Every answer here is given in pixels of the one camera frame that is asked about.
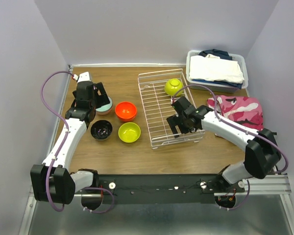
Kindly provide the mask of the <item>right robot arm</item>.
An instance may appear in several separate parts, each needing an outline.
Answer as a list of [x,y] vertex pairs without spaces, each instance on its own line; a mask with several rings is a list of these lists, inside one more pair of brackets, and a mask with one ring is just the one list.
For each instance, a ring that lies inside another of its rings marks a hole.
[[184,96],[172,100],[171,106],[175,114],[168,117],[167,122],[176,137],[197,130],[210,131],[244,151],[243,161],[226,166],[212,181],[212,186],[222,192],[243,179],[264,179],[282,158],[274,135],[268,129],[258,131],[244,127],[205,105],[195,107]]

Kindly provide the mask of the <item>lime green bowl front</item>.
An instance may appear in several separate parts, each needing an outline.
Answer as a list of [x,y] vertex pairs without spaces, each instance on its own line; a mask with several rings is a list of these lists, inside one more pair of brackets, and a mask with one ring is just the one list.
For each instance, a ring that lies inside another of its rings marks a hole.
[[177,93],[177,91],[182,88],[182,82],[177,78],[173,78],[165,83],[164,91],[167,95],[174,96]]

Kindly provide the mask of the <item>lime green bowl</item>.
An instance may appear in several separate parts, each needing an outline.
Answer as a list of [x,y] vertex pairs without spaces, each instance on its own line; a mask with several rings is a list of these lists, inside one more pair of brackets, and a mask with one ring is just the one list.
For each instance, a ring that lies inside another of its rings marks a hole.
[[167,95],[174,96],[177,93],[177,91],[182,88],[182,82],[177,78],[173,78],[165,83],[164,91]]
[[133,122],[127,122],[120,126],[118,130],[118,136],[120,140],[125,143],[133,143],[139,139],[141,135],[141,129],[139,125]]

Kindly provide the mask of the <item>white wire dish rack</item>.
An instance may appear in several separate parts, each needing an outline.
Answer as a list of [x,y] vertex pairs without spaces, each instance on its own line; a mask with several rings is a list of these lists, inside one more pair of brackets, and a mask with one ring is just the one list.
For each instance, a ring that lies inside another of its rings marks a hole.
[[205,134],[204,130],[182,134],[176,127],[175,135],[170,129],[167,118],[176,114],[171,106],[172,97],[165,92],[165,84],[170,79],[177,79],[183,86],[187,85],[183,69],[146,72],[138,75],[139,93],[152,149],[188,141],[199,142]]

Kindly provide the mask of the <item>teal checked white bowl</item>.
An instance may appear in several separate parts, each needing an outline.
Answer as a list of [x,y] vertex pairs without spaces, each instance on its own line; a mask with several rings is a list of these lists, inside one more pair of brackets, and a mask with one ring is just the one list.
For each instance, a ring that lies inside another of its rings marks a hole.
[[103,105],[100,108],[96,108],[96,114],[98,114],[98,115],[106,115],[112,110],[113,101],[112,101],[111,97],[108,97],[108,99],[109,99],[108,104]]

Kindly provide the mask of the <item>orange bowl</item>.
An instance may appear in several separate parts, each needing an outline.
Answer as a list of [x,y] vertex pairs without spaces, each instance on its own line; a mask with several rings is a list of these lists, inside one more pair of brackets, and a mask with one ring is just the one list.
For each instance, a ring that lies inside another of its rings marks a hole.
[[137,115],[137,108],[131,102],[120,102],[115,107],[115,114],[121,121],[132,121]]

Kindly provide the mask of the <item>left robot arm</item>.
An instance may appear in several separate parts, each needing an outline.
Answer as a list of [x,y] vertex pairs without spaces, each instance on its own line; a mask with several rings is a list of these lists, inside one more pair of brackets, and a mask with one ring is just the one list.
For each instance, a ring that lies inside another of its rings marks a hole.
[[77,191],[94,193],[99,187],[96,170],[82,169],[70,174],[68,169],[96,109],[107,105],[109,98],[103,84],[92,81],[78,82],[73,95],[74,101],[62,118],[64,126],[53,149],[42,164],[33,165],[30,171],[35,199],[49,202],[56,211],[60,211],[56,204],[68,205]]

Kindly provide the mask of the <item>beige floral ceramic bowl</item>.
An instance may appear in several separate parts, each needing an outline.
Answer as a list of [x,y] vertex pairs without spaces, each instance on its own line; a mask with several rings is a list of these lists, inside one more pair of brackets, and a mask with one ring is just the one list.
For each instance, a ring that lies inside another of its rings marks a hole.
[[91,126],[91,135],[97,141],[107,140],[113,131],[112,124],[107,120],[98,120]]

